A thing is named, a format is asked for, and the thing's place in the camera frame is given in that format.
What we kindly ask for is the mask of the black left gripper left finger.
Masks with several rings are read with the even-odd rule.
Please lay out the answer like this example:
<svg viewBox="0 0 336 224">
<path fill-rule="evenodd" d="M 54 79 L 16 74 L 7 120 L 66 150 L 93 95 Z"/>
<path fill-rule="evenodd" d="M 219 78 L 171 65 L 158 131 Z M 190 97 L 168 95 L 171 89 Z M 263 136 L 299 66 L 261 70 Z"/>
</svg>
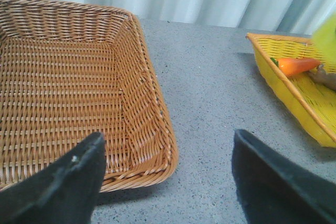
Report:
<svg viewBox="0 0 336 224">
<path fill-rule="evenodd" d="M 1 223 L 90 223 L 106 171 L 94 132 L 64 156 L 1 192 Z"/>
</svg>

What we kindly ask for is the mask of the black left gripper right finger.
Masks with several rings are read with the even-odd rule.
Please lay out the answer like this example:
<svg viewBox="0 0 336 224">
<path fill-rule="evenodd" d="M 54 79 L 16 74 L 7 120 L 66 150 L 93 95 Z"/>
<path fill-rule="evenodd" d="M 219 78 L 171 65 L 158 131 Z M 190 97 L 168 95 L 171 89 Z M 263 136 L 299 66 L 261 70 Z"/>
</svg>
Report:
<svg viewBox="0 0 336 224">
<path fill-rule="evenodd" d="M 335 184 L 246 130 L 234 133 L 232 173 L 248 223 L 335 223 Z"/>
</svg>

